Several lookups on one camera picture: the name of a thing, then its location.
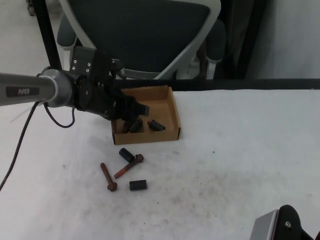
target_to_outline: robotic arm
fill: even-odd
[[[110,121],[147,116],[148,106],[124,95],[114,85],[116,71],[107,53],[76,47],[70,71],[47,68],[38,76],[0,73],[0,106],[46,102],[52,108],[76,108]]]

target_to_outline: table surface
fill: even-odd
[[[292,205],[320,230],[320,91],[174,93],[180,140],[125,147],[145,161],[107,190],[126,161],[108,121],[76,112],[56,126],[41,106],[0,193],[2,240],[248,240],[257,217]],[[1,107],[0,177],[31,104]],[[53,109],[63,124],[71,109]],[[131,192],[129,181],[148,189]]]

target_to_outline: rusty bolt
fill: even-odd
[[[115,175],[114,178],[118,179],[120,178],[123,174],[125,174],[129,169],[131,169],[134,165],[138,164],[138,163],[142,163],[144,160],[144,156],[142,156],[141,154],[137,154],[135,155],[135,159],[130,162],[128,165],[126,165],[124,168],[122,168],[120,171],[118,171]]]
[[[108,181],[108,190],[110,190],[111,192],[114,192],[115,190],[117,190],[117,186],[118,186],[117,183],[112,181],[112,178],[108,172],[108,169],[103,162],[100,164],[100,167],[103,171],[103,174],[104,174],[106,180]]]

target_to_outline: cardboard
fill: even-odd
[[[155,143],[179,139],[181,124],[171,87],[147,86],[124,89],[126,95],[150,107],[149,116],[140,116],[143,127],[136,133],[122,133],[124,121],[118,119],[111,122],[112,137],[115,145]],[[148,121],[155,120],[165,126],[164,131],[153,131]]]

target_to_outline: cable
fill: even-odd
[[[20,147],[21,147],[21,143],[22,143],[22,140],[24,139],[24,136],[25,136],[25,133],[26,133],[26,130],[27,130],[27,127],[29,125],[29,122],[30,122],[30,119],[32,117],[32,115],[34,114],[35,110],[36,110],[36,107],[38,106],[39,102],[35,102],[34,105],[32,106],[31,108],[31,111],[29,113],[29,116],[27,117],[26,121],[25,121],[25,124],[23,126],[23,129],[22,129],[22,132],[21,132],[21,135],[20,135],[20,138],[19,138],[19,141],[18,141],[18,144],[16,146],[16,149],[15,149],[15,153],[14,153],[14,156],[13,156],[13,159],[12,159],[12,162],[11,162],[11,165],[9,167],[9,170],[8,172],[6,173],[4,179],[2,180],[2,183],[0,185],[0,191],[1,189],[4,187],[12,169],[14,168],[15,166],[15,163],[16,163],[16,160],[17,160],[17,156],[18,156],[18,153],[19,153],[19,150],[20,150]]]
[[[65,125],[61,125],[59,122],[57,122],[57,120],[55,120],[54,116],[52,116],[51,112],[49,111],[48,104],[46,102],[43,104],[43,106],[44,106],[44,109],[45,109],[46,113],[51,118],[51,120],[55,124],[57,124],[59,127],[63,128],[63,129],[67,129],[67,128],[70,128],[73,124],[75,124],[76,119],[75,119],[75,109],[74,108],[72,108],[72,112],[71,112],[71,114],[72,114],[72,122],[69,125],[65,126]]]

